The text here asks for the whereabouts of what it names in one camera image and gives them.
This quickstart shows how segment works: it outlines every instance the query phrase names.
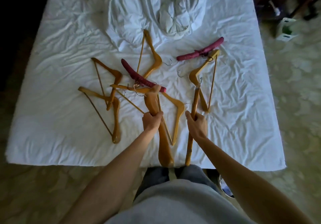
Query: jeans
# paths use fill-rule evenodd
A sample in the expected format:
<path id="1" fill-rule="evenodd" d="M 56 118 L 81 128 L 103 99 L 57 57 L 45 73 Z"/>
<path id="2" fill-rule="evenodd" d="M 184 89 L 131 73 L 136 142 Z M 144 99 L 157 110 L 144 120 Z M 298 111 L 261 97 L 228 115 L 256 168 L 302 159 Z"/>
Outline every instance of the jeans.
<path id="1" fill-rule="evenodd" d="M 205 184 L 210 186 L 216 192 L 219 192 L 217 186 L 205 175 L 202 168 L 196 165 L 182 166 L 175 168 L 175 175 L 177 179 L 186 179 L 193 183 Z M 145 189 L 165 183 L 169 181 L 168 168 L 162 166 L 149 167 L 145 173 L 141 185 L 139 186 L 134 200 L 140 195 Z"/>

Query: white bed sheet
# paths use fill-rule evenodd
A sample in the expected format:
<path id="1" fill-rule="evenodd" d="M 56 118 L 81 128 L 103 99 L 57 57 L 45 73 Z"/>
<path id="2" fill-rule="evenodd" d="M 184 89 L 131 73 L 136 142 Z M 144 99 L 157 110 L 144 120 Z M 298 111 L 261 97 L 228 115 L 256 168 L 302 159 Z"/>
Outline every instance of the white bed sheet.
<path id="1" fill-rule="evenodd" d="M 136 67 L 139 49 L 118 52 L 102 30 L 104 0 L 48 0 L 30 56 L 8 140 L 8 162 L 28 165 L 106 165 L 142 131 L 142 114 L 120 98 L 121 141 L 111 137 L 87 98 L 77 90 L 84 86 L 101 93 L 90 57 L 96 57 L 124 74 L 121 84 L 132 83 L 120 63 Z M 165 64 L 149 79 L 165 87 L 170 96 L 191 103 L 194 86 L 187 75 L 204 59 L 176 62 L 175 56 L 200 49 L 223 36 L 220 46 L 211 112 L 206 114 L 209 138 L 251 170 L 273 171 L 286 167 L 269 76 L 253 0 L 208 0 L 201 28 L 182 40 L 155 44 Z M 140 72 L 153 64 L 145 46 Z M 202 75 L 208 99 L 214 64 Z M 99 68 L 106 91 L 114 78 Z M 135 93 L 126 96 L 147 111 Z M 113 129 L 113 110 L 92 98 L 107 125 Z M 160 97 L 164 117 L 173 133 L 176 109 Z M 179 122 L 178 140 L 172 147 L 175 166 L 184 164 L 188 129 L 185 116 Z M 158 135 L 149 145 L 141 166 L 156 166 Z M 193 144 L 192 164 L 213 168 L 203 151 Z"/>

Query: person's left hand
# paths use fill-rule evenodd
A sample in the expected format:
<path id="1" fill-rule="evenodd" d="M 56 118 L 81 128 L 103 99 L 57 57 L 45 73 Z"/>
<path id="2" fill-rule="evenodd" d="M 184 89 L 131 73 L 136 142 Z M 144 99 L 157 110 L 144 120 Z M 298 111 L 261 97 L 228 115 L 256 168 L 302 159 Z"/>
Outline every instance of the person's left hand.
<path id="1" fill-rule="evenodd" d="M 163 118 L 163 114 L 163 112 L 158 112 L 156 116 L 153 117 L 149 112 L 146 112 L 142 117 L 144 130 L 156 133 Z"/>

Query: forearm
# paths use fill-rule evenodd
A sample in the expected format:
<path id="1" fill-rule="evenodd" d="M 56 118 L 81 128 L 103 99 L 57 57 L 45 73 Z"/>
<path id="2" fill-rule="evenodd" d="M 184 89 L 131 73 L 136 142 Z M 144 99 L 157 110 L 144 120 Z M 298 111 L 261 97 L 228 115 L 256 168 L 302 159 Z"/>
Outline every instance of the forearm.
<path id="1" fill-rule="evenodd" d="M 257 223 L 312 223 L 278 189 L 239 164 L 207 138 L 197 140 L 235 198 Z"/>
<path id="2" fill-rule="evenodd" d="M 61 223 L 102 223 L 116 214 L 153 137 L 143 131 L 90 182 Z"/>

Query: patterned carpet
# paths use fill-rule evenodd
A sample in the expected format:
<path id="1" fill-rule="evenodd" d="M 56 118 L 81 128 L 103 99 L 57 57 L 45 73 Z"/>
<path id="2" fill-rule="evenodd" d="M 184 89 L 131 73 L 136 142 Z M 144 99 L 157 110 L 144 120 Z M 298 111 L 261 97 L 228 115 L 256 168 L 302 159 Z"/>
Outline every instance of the patterned carpet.
<path id="1" fill-rule="evenodd" d="M 299 36 L 276 41 L 260 25 L 287 169 L 258 173 L 321 222 L 321 16 L 298 21 Z M 23 39 L 13 72 L 0 93 L 0 223 L 56 223 L 101 167 L 7 164 L 6 139 L 35 34 Z M 124 202 L 132 201 L 144 169 Z"/>

